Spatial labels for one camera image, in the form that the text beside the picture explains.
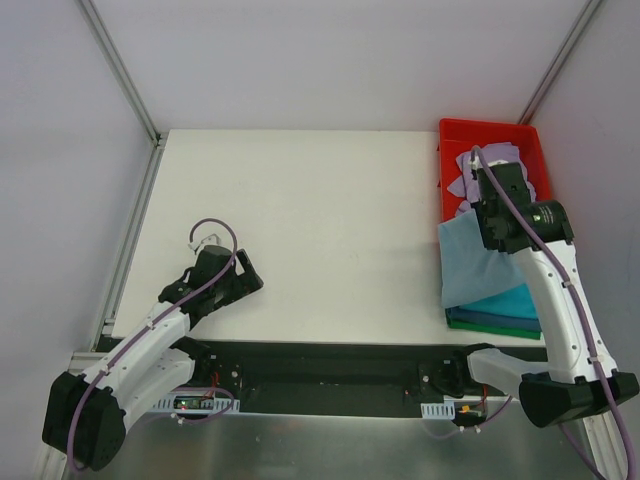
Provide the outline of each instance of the green towel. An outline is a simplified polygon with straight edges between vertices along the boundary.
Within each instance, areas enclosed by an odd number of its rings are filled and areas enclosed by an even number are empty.
[[[485,325],[476,325],[474,323],[462,322],[455,320],[447,316],[447,324],[449,328],[454,330],[470,330],[472,332],[484,332],[493,333],[496,335],[508,335],[510,337],[531,338],[532,340],[540,340],[540,332],[530,332],[527,330],[520,330],[519,328],[501,328],[501,327],[487,327]]]

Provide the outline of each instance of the teal towel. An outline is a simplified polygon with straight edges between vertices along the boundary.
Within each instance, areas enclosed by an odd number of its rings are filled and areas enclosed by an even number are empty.
[[[536,307],[526,284],[477,302],[460,305],[462,310],[491,313],[505,317],[537,319]]]

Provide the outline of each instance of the folded towel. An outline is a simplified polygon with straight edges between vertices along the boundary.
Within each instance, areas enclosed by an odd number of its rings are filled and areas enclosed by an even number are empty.
[[[468,305],[525,283],[509,255],[484,248],[474,211],[438,225],[438,237],[444,308]]]
[[[474,323],[462,322],[459,320],[447,319],[449,328],[455,330],[469,330],[471,332],[493,333],[494,335],[508,335],[510,337],[530,338],[532,340],[540,340],[542,334],[539,332],[530,332],[518,328],[500,328],[487,327],[485,325],[476,325]]]
[[[460,308],[471,312],[538,320],[536,307],[526,284],[477,302],[460,305]]]
[[[520,330],[527,330],[530,332],[542,331],[540,328],[540,322],[537,318],[507,317],[504,315],[464,310],[460,307],[447,308],[446,314],[449,318],[459,320],[461,322],[484,325],[487,327],[518,328]]]

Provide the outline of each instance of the purple cloth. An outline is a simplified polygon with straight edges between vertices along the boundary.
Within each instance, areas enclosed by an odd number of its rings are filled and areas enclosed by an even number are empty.
[[[524,166],[520,160],[520,150],[517,146],[511,143],[492,143],[482,149],[487,162],[495,162],[496,160],[504,160],[507,163],[519,163],[522,167],[522,175],[527,180],[527,167]],[[447,187],[447,190],[458,198],[465,198],[458,210],[456,216],[469,211],[471,204],[480,200],[480,187],[478,181],[473,179],[473,173],[471,172],[471,152],[466,152],[458,155],[456,163],[458,168],[462,171],[462,175],[456,178],[451,185]],[[531,193],[531,200],[535,201],[536,191],[530,182],[527,182],[527,187]]]

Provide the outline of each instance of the metal frame bar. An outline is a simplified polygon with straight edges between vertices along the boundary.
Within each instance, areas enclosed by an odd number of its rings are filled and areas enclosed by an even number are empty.
[[[569,33],[563,40],[558,52],[551,61],[551,64],[547,67],[547,71],[542,76],[540,83],[538,83],[535,92],[529,99],[527,106],[520,115],[520,119],[518,120],[519,124],[529,125],[531,123],[533,117],[538,113],[540,106],[558,80],[558,77],[566,66],[567,61],[575,52],[580,40],[582,40],[587,29],[593,23],[598,12],[601,11],[606,2],[607,0],[587,0],[584,4],[582,10],[578,14],[578,17],[573,22]]]
[[[111,35],[109,35],[109,31],[107,30],[98,9],[93,3],[93,0],[76,0],[76,4],[87,21],[96,43],[100,47],[100,50],[102,50],[102,54],[109,64],[109,68],[111,68],[111,72],[116,78],[118,85],[120,85],[122,93],[131,105],[131,108],[151,139],[151,142],[153,142],[154,145],[157,145],[160,140],[160,132],[158,132],[153,119],[149,115],[149,111],[145,107],[144,102],[140,97],[140,93],[133,83],[124,62],[122,61],[122,57],[120,57],[118,49],[113,43],[113,39],[111,38]]]
[[[131,261],[133,259],[133,253],[135,251],[136,243],[138,242],[138,237],[140,236],[140,230],[142,229],[144,215],[147,211],[147,206],[149,205],[153,184],[160,167],[160,161],[162,160],[165,142],[166,136],[161,135],[158,145],[154,147],[153,152],[151,153],[151,157],[147,163],[147,168],[144,176],[142,177],[135,203],[129,215],[127,229],[122,241],[120,242],[117,261],[111,275],[109,287],[99,310],[96,321],[97,328],[91,344],[92,350],[95,350],[100,337],[103,334],[103,330],[105,329],[105,324],[113,323],[111,320],[115,318],[118,310],[118,305],[120,304],[122,292],[124,291],[127,275],[129,273],[129,267],[131,266]]]

